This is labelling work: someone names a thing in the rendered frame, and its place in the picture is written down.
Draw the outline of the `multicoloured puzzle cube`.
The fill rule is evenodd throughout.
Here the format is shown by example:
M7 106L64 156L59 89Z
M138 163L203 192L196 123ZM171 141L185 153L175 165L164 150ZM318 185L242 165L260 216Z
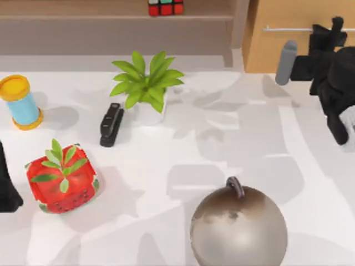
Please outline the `multicoloured puzzle cube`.
M148 0L148 13L152 17L180 15L184 0Z

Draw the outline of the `wooden cupboard door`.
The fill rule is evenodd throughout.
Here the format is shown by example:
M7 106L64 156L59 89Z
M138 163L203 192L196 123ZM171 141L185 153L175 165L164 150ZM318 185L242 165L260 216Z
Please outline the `wooden cupboard door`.
M295 40L298 54L308 53L310 32L265 32L271 28L331 27L332 18L344 19L343 28L355 28L355 0L250 0L242 44L247 73L275 73L281 50ZM355 45L355 32L348 32L346 45Z

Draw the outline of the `black stapler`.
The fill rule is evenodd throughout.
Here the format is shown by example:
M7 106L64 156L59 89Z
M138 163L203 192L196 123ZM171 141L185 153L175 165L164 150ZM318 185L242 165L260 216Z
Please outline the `black stapler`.
M100 124L100 146L113 147L124 115L119 103L111 103Z

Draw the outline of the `green plant in white pot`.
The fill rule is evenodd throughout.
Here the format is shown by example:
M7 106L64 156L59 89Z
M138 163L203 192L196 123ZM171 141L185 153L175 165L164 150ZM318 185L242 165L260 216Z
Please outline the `green plant in white pot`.
M141 53L133 51L131 62L112 62L121 72L113 77L116 85L109 96L126 96L124 109L132 114L134 124L153 126L164 119L168 89L184 84L185 74L171 68L174 59L161 51L147 64Z

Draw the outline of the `blue can with yellow lids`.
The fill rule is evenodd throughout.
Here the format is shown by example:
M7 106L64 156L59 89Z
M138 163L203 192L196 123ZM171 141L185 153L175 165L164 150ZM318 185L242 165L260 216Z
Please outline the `blue can with yellow lids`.
M42 123L43 112L37 106L25 76L10 75L0 80L0 98L6 102L18 129L28 131Z

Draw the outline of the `wooden open shelves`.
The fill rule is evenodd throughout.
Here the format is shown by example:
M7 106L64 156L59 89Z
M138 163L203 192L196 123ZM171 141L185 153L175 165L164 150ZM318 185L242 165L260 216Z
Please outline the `wooden open shelves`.
M231 65L249 0L183 0L176 16L152 17L147 0L0 0L0 69L86 69L105 58L220 55Z

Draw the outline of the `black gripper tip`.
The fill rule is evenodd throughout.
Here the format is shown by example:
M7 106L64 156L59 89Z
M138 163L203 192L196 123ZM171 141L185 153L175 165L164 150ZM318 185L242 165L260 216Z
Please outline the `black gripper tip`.
M22 207L23 203L10 178L3 144L0 141L0 213L13 213Z

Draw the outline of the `red watermelon pot with plant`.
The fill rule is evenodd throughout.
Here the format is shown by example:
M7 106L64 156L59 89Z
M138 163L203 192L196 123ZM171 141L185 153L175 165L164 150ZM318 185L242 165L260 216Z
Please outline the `red watermelon pot with plant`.
M34 199L43 212L62 214L94 198L98 176L79 144L63 148L56 139L45 155L25 165Z

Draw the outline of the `pale grey rounded box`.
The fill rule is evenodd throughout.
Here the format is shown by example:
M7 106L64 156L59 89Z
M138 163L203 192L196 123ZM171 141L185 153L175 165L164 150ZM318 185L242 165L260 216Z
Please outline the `pale grey rounded box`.
M295 40L288 40L282 50L275 76L276 84L284 86L288 83L296 60L298 45Z

